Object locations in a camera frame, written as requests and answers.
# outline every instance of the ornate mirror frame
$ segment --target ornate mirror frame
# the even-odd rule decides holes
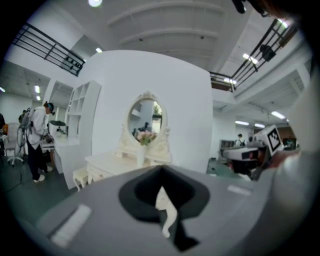
[[[170,162],[171,156],[170,156],[169,143],[168,143],[170,128],[167,127],[167,124],[168,124],[167,110],[165,109],[161,101],[150,91],[146,91],[145,93],[139,95],[129,107],[125,116],[124,124],[122,126],[122,135],[120,137],[120,143],[117,151],[121,153],[135,154],[138,148],[140,147],[139,142],[134,138],[132,133],[129,131],[129,122],[130,122],[131,113],[135,105],[143,100],[152,100],[157,102],[162,110],[162,123],[161,123],[160,132],[157,134],[156,138],[147,146],[145,157],[151,160],[158,160],[161,162]]]

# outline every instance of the person in white shirt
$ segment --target person in white shirt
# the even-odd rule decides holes
[[[46,116],[52,114],[53,111],[54,105],[50,102],[45,102],[43,106],[36,107],[31,117],[31,128],[26,132],[28,164],[32,173],[32,179],[35,183],[42,182],[45,179],[44,175],[38,173],[38,168],[45,173],[52,171],[52,168],[47,168],[40,147],[40,141],[48,132],[46,129]]]
[[[245,140],[242,138],[242,134],[238,134],[238,139],[235,141],[236,147],[244,147],[246,145]]]

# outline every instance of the stool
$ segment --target stool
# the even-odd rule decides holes
[[[87,181],[88,181],[87,167],[83,167],[73,172],[73,182],[76,185],[78,192],[80,191],[80,187],[78,183],[80,183],[82,188],[84,188],[86,186]]]

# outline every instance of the vase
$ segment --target vase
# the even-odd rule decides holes
[[[136,164],[138,168],[144,166],[147,146],[140,146],[136,152]]]

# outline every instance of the railing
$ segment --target railing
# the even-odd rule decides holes
[[[269,62],[297,31],[296,27],[285,27],[281,21],[275,19],[250,56],[248,55],[248,58],[232,76],[210,72],[212,88],[224,90],[223,88],[229,86],[229,91],[235,91],[249,77],[258,72],[266,62]],[[223,87],[219,88],[219,85],[215,83],[217,81]]]
[[[82,57],[68,50],[62,44],[29,23],[22,26],[12,43],[75,76],[78,76],[85,64]]]

